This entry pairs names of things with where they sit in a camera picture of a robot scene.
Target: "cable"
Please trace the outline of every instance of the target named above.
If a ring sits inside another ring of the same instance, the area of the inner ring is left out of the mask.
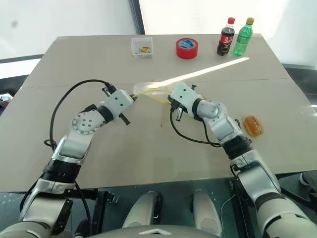
[[[202,120],[202,123],[203,123],[203,125],[204,125],[204,131],[205,131],[206,140],[207,140],[207,141],[210,143],[210,145],[213,146],[213,147],[216,147],[216,148],[221,147],[221,145],[220,145],[219,143],[211,142],[211,141],[209,140],[208,133],[207,133],[206,123],[204,122],[204,120]]]
[[[224,233],[224,235],[226,236],[226,238],[228,238],[228,237],[227,237],[226,231],[224,230],[224,226],[223,226],[222,209],[223,209],[223,207],[225,206],[225,204],[226,204],[227,202],[229,202],[234,196],[235,196],[235,194],[232,195],[231,198],[229,198],[228,200],[226,200],[226,201],[222,204],[221,209],[220,209],[220,221],[221,221],[223,233]]]
[[[38,179],[34,182],[34,184],[32,184],[32,186],[31,186],[30,189],[26,192],[26,194],[24,194],[24,196],[23,196],[23,198],[22,198],[22,200],[21,200],[21,202],[20,202],[20,212],[21,212],[22,209],[23,209],[24,202],[25,202],[26,198],[31,194],[31,192],[32,192],[32,190],[34,189],[34,187],[35,187],[37,181],[38,181]]]
[[[238,119],[235,119],[234,121],[238,124],[238,126],[239,126],[240,129],[241,129],[241,124],[240,124],[239,120],[238,120]]]
[[[170,111],[169,112],[169,120],[170,120],[170,124],[172,125],[173,129],[175,130],[176,134],[178,134],[180,137],[183,137],[184,139],[186,140],[190,140],[190,141],[193,141],[193,142],[196,142],[196,143],[201,143],[201,144],[209,144],[211,146],[214,146],[213,144],[215,144],[214,142],[210,142],[210,141],[200,141],[200,140],[195,140],[195,139],[192,139],[192,138],[189,138],[183,134],[181,134],[177,128],[175,127],[174,125],[174,122],[173,122],[173,112]]]
[[[56,148],[56,142],[53,140],[53,126],[54,126],[54,119],[55,119],[55,115],[57,112],[57,109],[59,108],[59,106],[61,105],[61,103],[65,100],[65,98],[68,96],[68,94],[71,93],[71,91],[73,91],[75,88],[77,88],[78,86],[84,84],[84,83],[90,83],[90,82],[99,82],[99,83],[103,83],[103,84],[107,84],[105,81],[102,80],[98,80],[98,79],[88,79],[88,80],[84,80],[81,81],[79,83],[76,83],[74,86],[72,86],[65,94],[64,96],[61,98],[61,100],[58,102],[58,104],[56,105],[53,114],[52,114],[52,118],[51,118],[51,122],[50,122],[50,147],[52,148],[52,150],[54,151]]]
[[[83,194],[83,191],[80,189],[78,183],[75,181],[75,187],[76,189],[78,190],[79,194],[80,194],[80,198],[84,204],[84,207],[85,207],[85,211],[86,211],[86,215],[87,215],[87,220],[88,220],[88,223],[89,223],[89,234],[90,236],[93,235],[93,223],[92,223],[92,220],[91,220],[91,216],[90,216],[90,211],[89,211],[89,208],[88,208],[88,204],[87,204],[87,201],[84,197],[84,194]]]
[[[234,172],[234,169],[233,169],[232,165],[230,165],[230,170],[231,170],[231,172],[232,172],[232,175],[233,175],[234,177],[236,177],[236,174],[235,174],[235,172]]]

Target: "metal frame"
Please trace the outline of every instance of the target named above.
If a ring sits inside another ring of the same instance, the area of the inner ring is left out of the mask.
[[[96,200],[97,199],[98,189],[82,189],[82,192],[83,192],[84,197],[86,199],[92,199],[92,200]],[[71,190],[67,194],[67,197],[69,197],[69,198],[80,198],[80,193],[79,193],[78,190]]]
[[[98,191],[95,202],[95,209],[93,214],[93,235],[99,234],[103,229],[103,222],[105,217],[106,203],[108,201],[109,193],[107,191]]]
[[[33,56],[21,56],[15,58],[8,58],[8,59],[0,59],[0,63],[11,63],[23,60],[34,60],[34,59],[41,59],[43,55],[33,55]]]
[[[289,176],[292,176],[292,175],[297,175],[297,174],[300,174],[300,173],[303,173],[304,171],[302,172],[293,172],[293,173],[286,173],[286,174],[278,174],[278,175],[275,175],[277,177],[277,179],[282,179],[282,178],[285,178],[285,177],[289,177]]]
[[[312,65],[288,64],[288,63],[283,63],[282,65],[283,65],[284,68],[298,68],[298,69],[317,70],[317,66],[312,66]]]
[[[229,180],[229,187],[230,196],[235,194],[235,196],[232,198],[232,207],[234,210],[234,219],[236,221],[239,237],[255,238],[248,205],[241,197],[237,187],[237,180],[235,178]]]
[[[144,24],[142,19],[142,13],[139,0],[130,0],[130,7],[134,20],[134,25],[138,35],[145,35]]]

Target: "red bottle cap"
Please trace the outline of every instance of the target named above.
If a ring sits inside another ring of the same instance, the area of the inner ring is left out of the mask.
[[[228,18],[228,23],[229,24],[233,24],[234,23],[234,18],[233,17]]]

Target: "floor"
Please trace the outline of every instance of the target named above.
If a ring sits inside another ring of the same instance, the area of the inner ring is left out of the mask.
[[[288,73],[294,81],[301,87],[312,104],[317,104],[317,76],[316,70],[304,72],[301,70],[289,69]],[[281,185],[288,190],[307,198],[309,187],[305,187],[298,182],[299,175],[293,175],[280,180]],[[122,226],[126,215],[136,200],[148,191],[160,192],[163,196],[163,207],[161,211],[161,224],[193,226],[193,214],[190,212],[190,196],[196,189],[207,192],[213,200],[215,207],[220,213],[220,208],[224,201],[230,198],[229,182],[227,179],[205,179],[196,181],[169,182],[139,186],[123,186],[104,189],[110,193],[119,195],[117,204],[108,203],[105,212],[105,222],[103,231],[118,229]],[[21,194],[0,193],[0,231],[18,221],[19,204],[22,199]],[[86,219],[86,214],[80,199],[73,199],[73,209],[67,223],[68,230],[75,231],[78,224]],[[88,200],[91,213],[94,211],[94,201]],[[300,208],[307,216],[317,224],[317,215],[312,210],[299,204]],[[253,218],[253,226],[257,238],[260,232],[257,228],[255,210],[249,208]],[[223,208],[223,223],[227,238],[238,238],[238,232],[233,216],[233,206],[228,202]]]

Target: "soda bottle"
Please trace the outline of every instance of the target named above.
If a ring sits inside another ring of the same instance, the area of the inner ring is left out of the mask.
[[[237,42],[233,49],[233,54],[235,56],[242,56],[246,52],[249,39],[252,36],[253,22],[254,22],[254,19],[249,17],[247,19],[246,25],[242,27],[241,30],[239,31]]]
[[[217,54],[225,56],[230,50],[230,45],[234,36],[233,29],[234,18],[228,18],[228,24],[222,29],[219,45],[217,47]]]

